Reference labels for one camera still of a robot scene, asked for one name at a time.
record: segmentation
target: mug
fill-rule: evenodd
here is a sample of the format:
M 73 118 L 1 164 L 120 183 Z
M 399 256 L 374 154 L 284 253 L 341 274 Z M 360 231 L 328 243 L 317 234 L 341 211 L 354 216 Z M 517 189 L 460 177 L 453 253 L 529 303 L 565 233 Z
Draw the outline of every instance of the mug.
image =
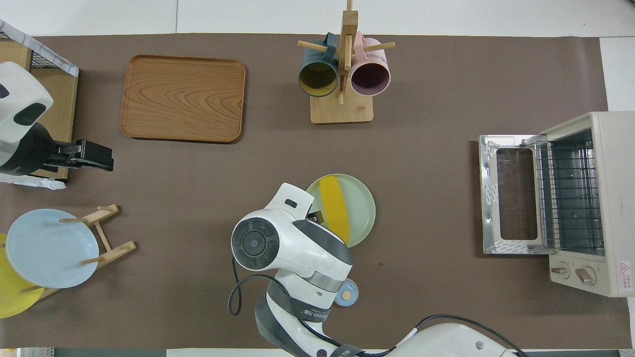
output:
M 364 47 L 380 44 L 373 38 L 364 38 L 360 31 L 355 36 L 355 54 L 351 58 L 351 87 L 360 95 L 372 96 L 382 93 L 391 82 L 386 52 L 384 50 L 364 52 Z
M 324 41 L 313 42 L 326 46 L 326 52 L 306 48 L 302 55 L 298 84 L 312 97 L 324 97 L 337 87 L 338 62 L 335 35 L 329 32 Z

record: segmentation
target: mug handle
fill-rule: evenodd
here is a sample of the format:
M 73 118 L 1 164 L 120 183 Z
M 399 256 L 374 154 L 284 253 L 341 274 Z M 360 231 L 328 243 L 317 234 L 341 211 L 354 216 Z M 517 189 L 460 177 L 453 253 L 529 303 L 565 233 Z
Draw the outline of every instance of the mug handle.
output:
M 331 32 L 327 33 L 322 44 L 326 46 L 326 52 L 324 52 L 324 57 L 322 57 L 322 59 L 324 62 L 330 63 L 333 60 L 333 57 L 335 57 L 335 50 L 337 50 L 335 35 Z
M 362 61 L 368 59 L 366 52 L 364 52 L 364 36 L 361 34 L 361 31 L 357 31 L 357 34 L 355 34 L 355 45 L 353 49 L 355 49 L 355 56 L 359 56 Z

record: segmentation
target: black cable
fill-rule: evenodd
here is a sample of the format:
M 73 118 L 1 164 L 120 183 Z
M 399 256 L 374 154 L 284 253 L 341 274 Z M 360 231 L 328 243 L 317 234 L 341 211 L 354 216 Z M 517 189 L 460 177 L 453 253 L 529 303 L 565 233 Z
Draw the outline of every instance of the black cable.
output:
M 336 340 L 333 340 L 331 337 L 325 336 L 317 331 L 315 331 L 314 329 L 312 329 L 308 323 L 306 323 L 306 321 L 304 320 L 300 320 L 298 319 L 298 321 L 302 324 L 302 326 L 304 326 L 304 328 L 306 328 L 310 333 L 312 333 L 314 336 L 316 336 L 318 339 L 321 339 L 325 342 L 328 342 L 336 347 L 340 347 L 342 344 L 337 342 Z M 358 354 L 358 356 L 360 357 L 382 357 L 385 356 L 387 354 L 389 354 L 390 352 L 392 352 L 393 349 L 397 348 L 397 346 L 394 346 L 391 349 L 387 349 L 383 352 L 379 352 L 379 353 L 368 353 L 366 351 L 360 352 Z
M 227 301 L 227 310 L 229 311 L 229 314 L 232 316 L 238 316 L 241 310 L 243 309 L 243 292 L 240 286 L 249 280 L 252 280 L 255 278 L 265 278 L 265 279 L 271 280 L 275 284 L 280 286 L 280 289 L 282 289 L 282 291 L 284 291 L 286 294 L 289 294 L 289 291 L 287 291 L 287 289 L 284 287 L 284 285 L 282 285 L 280 281 L 278 281 L 276 278 L 273 278 L 272 276 L 269 276 L 269 275 L 253 274 L 253 275 L 249 275 L 247 278 L 241 281 L 238 281 L 238 272 L 236 271 L 236 258 L 234 258 L 234 256 L 232 256 L 232 268 L 234 269 L 234 277 L 236 279 L 236 285 L 234 285 L 232 292 L 229 294 L 229 300 Z M 236 290 L 238 291 L 238 308 L 234 312 L 232 310 L 232 300 L 234 299 L 234 294 L 236 293 Z
M 289 291 L 287 291 L 287 289 L 284 287 L 284 285 L 282 285 L 282 283 L 280 281 L 278 281 L 276 278 L 273 278 L 272 276 L 269 275 L 265 275 L 265 274 L 253 274 L 248 276 L 247 278 L 239 281 L 238 279 L 238 272 L 236 271 L 236 258 L 234 258 L 234 256 L 232 256 L 232 268 L 234 270 L 234 278 L 236 279 L 236 285 L 234 286 L 234 288 L 232 289 L 232 292 L 229 294 L 229 300 L 227 301 L 227 310 L 229 311 L 229 313 L 232 316 L 238 316 L 238 314 L 240 314 L 242 308 L 243 308 L 243 293 L 242 290 L 240 288 L 240 286 L 244 283 L 246 283 L 249 280 L 255 279 L 255 278 L 265 278 L 268 280 L 273 281 L 277 286 L 280 287 L 280 289 L 282 289 L 282 291 L 284 291 L 284 293 L 286 293 L 287 295 L 289 294 Z M 232 310 L 232 300 L 234 298 L 234 294 L 236 293 L 236 290 L 238 291 L 238 309 L 234 312 Z M 426 318 L 424 318 L 423 320 L 421 320 L 416 326 L 415 329 L 419 330 L 419 328 L 421 328 L 421 326 L 423 326 L 426 322 L 430 321 L 430 320 L 435 320 L 435 319 L 439 319 L 439 318 L 446 318 L 446 319 L 453 319 L 453 320 L 459 320 L 459 321 L 463 321 L 466 323 L 470 323 L 471 325 L 477 326 L 479 328 L 482 328 L 483 330 L 486 330 L 487 332 L 492 333 L 494 336 L 498 337 L 499 339 L 501 339 L 502 341 L 504 341 L 506 344 L 510 345 L 513 349 L 516 350 L 516 352 L 518 352 L 520 357 L 528 357 L 527 354 L 520 349 L 520 347 L 518 347 L 517 345 L 515 345 L 513 342 L 511 342 L 509 339 L 507 339 L 505 336 L 501 335 L 500 333 L 492 330 L 491 328 L 483 325 L 482 323 L 479 323 L 477 321 L 474 320 L 470 320 L 469 318 L 464 318 L 461 316 L 457 316 L 457 315 L 448 315 L 448 314 L 435 314 L 435 315 L 430 315 Z M 312 333 L 314 336 L 316 336 L 317 338 L 328 342 L 334 346 L 340 347 L 342 344 L 337 342 L 336 340 L 333 340 L 331 337 L 325 336 L 317 331 L 315 331 L 313 328 L 311 328 L 306 321 L 304 320 L 300 320 L 298 319 L 298 321 L 302 324 L 302 326 L 304 326 L 304 328 L 306 328 L 310 333 Z M 390 349 L 387 349 L 383 352 L 379 352 L 379 353 L 367 353 L 367 352 L 361 352 L 358 355 L 360 357 L 383 357 L 387 354 L 389 354 L 390 352 L 392 352 L 392 350 L 394 350 L 395 348 L 397 348 L 397 346 L 393 346 Z
M 470 323 L 474 326 L 480 327 L 483 330 L 486 330 L 487 332 L 492 333 L 494 336 L 498 337 L 499 339 L 503 340 L 506 344 L 510 345 L 513 349 L 516 350 L 516 352 L 518 352 L 518 354 L 520 355 L 520 357 L 528 357 L 527 354 L 525 352 L 523 352 L 522 349 L 520 349 L 520 347 L 518 347 L 517 345 L 515 345 L 513 342 L 511 342 L 510 340 L 508 340 L 505 336 L 501 335 L 500 333 L 492 330 L 491 328 L 485 326 L 482 323 L 476 322 L 474 320 L 470 320 L 469 318 L 464 318 L 461 316 L 456 316 L 456 315 L 447 315 L 447 314 L 436 314 L 436 315 L 430 315 L 426 318 L 424 318 L 423 320 L 421 320 L 421 322 L 419 322 L 416 325 L 416 329 L 418 330 L 424 323 L 430 321 L 430 320 L 434 320 L 434 319 L 438 319 L 438 318 L 446 318 L 446 319 L 453 319 L 453 320 L 459 320 L 459 321 L 463 321 L 463 322 L 467 322 Z

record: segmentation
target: oven knob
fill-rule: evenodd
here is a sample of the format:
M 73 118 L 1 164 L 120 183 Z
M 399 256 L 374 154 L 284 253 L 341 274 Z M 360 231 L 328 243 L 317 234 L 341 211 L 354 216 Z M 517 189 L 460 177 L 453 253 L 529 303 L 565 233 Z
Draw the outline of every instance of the oven knob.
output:
M 571 276 L 569 264 L 560 262 L 557 267 L 551 268 L 551 273 L 558 274 L 560 278 L 568 279 Z
M 569 269 L 565 267 L 557 267 L 557 268 L 551 268 L 551 272 L 556 274 L 567 275 L 569 274 Z
M 593 268 L 583 267 L 575 270 L 575 274 L 580 278 L 580 281 L 584 285 L 594 285 L 596 283 L 596 274 Z

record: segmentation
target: plate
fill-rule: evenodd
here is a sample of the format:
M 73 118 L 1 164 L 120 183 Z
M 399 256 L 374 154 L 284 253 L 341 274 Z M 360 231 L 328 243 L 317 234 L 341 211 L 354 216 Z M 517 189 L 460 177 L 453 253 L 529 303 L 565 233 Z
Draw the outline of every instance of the plate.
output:
M 0 234 L 0 243 L 6 242 L 6 234 Z M 20 293 L 20 290 L 30 288 L 33 283 L 24 280 L 15 272 L 0 248 L 0 318 L 7 318 L 30 308 L 44 292 L 44 288 L 32 292 Z
M 307 192 L 315 198 L 309 213 L 323 211 L 322 195 L 319 191 L 319 181 L 326 176 L 335 176 L 342 189 L 342 195 L 346 202 L 346 209 L 349 216 L 349 227 L 351 229 L 351 239 L 349 247 L 359 244 L 370 233 L 375 224 L 375 200 L 366 185 L 353 176 L 343 173 L 332 173 L 325 175 L 313 182 Z
M 70 288 L 86 281 L 99 256 L 95 235 L 82 222 L 60 223 L 75 216 L 51 209 L 27 212 L 9 228 L 6 254 L 24 279 L 47 288 Z

